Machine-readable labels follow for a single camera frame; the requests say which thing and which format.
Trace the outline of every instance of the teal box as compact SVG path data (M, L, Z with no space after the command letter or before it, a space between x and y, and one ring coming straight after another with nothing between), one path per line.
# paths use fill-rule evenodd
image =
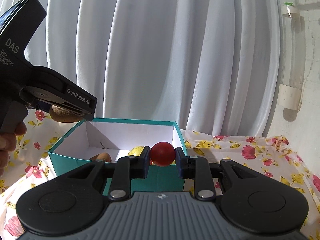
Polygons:
M57 176L82 166L97 154L107 152L112 162L127 156L136 146L152 147L158 142L169 142L181 147L187 155L182 134L176 122L130 119L95 118L72 127L49 150ZM104 195L108 193L108 179ZM178 176L176 165L158 167L151 165L145 179L131 180L134 191L182 191L184 180Z

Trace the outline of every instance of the white curtain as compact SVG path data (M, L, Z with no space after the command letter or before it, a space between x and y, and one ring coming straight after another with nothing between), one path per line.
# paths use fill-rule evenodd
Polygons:
M4 13L17 0L1 0ZM97 117L261 136L279 65L276 0L40 0L26 58L98 98Z

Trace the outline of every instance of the white floral fabric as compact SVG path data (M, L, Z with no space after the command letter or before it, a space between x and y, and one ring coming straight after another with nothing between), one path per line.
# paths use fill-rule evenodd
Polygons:
M14 240L23 233L15 204L27 190L56 177L47 151L74 125L57 123L49 115L35 110L30 110L25 121L27 133L18 137L17 148L10 153L10 162L0 179L0 236L3 240ZM320 240L320 179L308 170L285 137L213 137L196 131L181 132L189 156L202 156L213 163L229 158L301 192L309 204L301 232L310 240ZM214 183L217 193L222 194L217 179ZM193 186L193 181L187 179L184 189L193 193Z

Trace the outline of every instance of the red fruit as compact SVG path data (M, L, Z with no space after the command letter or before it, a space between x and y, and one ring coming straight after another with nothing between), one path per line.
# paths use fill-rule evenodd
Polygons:
M165 167L176 159L176 152L170 143L159 142L151 148L150 158L155 165Z

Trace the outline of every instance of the gray ridged panel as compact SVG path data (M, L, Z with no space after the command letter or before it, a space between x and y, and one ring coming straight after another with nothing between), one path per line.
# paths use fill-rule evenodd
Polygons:
M306 240L299 232L259 237L226 222L214 204L193 199L189 192L135 192L112 203L91 227L63 237L23 234L19 240Z

